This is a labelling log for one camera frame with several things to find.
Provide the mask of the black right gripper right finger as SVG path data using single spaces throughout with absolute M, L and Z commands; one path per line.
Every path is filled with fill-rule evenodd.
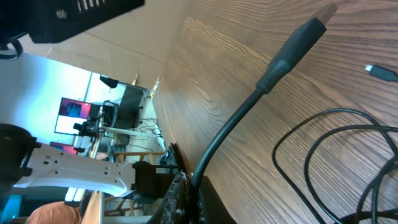
M 202 178 L 199 189 L 198 222 L 200 224 L 236 224 L 207 176 Z

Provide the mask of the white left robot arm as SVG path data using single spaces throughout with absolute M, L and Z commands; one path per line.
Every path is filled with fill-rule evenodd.
M 144 5 L 143 1 L 1 1 L 1 59 L 16 60 L 19 38 L 57 44 Z M 41 144 L 28 131 L 1 124 L 1 190 L 11 187 L 73 187 L 120 198 L 165 196 L 173 174 L 140 161 L 112 163 L 76 156 Z

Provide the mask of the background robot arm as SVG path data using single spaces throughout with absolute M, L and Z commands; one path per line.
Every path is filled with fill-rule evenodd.
M 97 116 L 89 116 L 88 119 L 81 124 L 75 123 L 73 129 L 78 131 L 79 136 L 93 137 L 96 140 L 99 140 L 100 137 L 109 137 L 109 133 L 153 139 L 161 138 L 161 134 L 157 133 L 150 134 L 115 127 L 118 118 L 118 110 L 118 104 L 106 100 L 100 107 Z

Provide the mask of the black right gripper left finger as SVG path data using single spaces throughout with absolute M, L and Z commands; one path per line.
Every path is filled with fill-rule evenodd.
M 173 179 L 159 209 L 146 224 L 187 224 L 190 223 L 188 207 L 188 177 L 180 172 Z

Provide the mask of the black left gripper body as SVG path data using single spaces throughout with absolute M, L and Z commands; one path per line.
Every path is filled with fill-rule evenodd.
M 57 44 L 144 4 L 144 0 L 1 0 L 1 43 L 27 34 L 36 44 Z

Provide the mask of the computer monitor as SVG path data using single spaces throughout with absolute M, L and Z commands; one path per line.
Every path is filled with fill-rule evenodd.
M 84 101 L 61 98 L 60 107 L 55 123 L 55 133 L 77 135 L 79 130 L 75 124 L 83 124 L 90 115 L 92 104 Z

